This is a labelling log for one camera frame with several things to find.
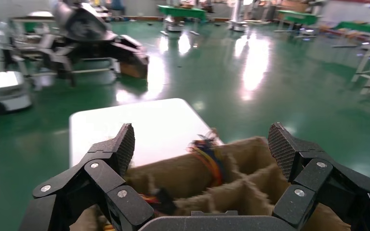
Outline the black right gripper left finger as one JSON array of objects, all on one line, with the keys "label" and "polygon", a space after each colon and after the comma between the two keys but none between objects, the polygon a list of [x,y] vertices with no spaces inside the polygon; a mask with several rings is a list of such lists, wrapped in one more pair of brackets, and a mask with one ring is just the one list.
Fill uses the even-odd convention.
[{"label": "black right gripper left finger", "polygon": [[38,185],[33,228],[67,231],[93,205],[118,231],[137,231],[153,219],[153,208],[124,180],[134,148],[134,129],[124,123],[114,138],[93,144],[75,166]]}]

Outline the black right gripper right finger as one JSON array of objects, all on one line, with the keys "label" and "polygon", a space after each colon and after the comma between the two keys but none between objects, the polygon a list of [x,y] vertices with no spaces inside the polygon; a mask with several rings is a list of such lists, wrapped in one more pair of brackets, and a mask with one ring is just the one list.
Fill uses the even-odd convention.
[{"label": "black right gripper right finger", "polygon": [[268,146],[290,183],[274,217],[301,229],[323,204],[352,229],[370,229],[369,177],[339,164],[317,143],[294,137],[279,122],[269,129]]}]

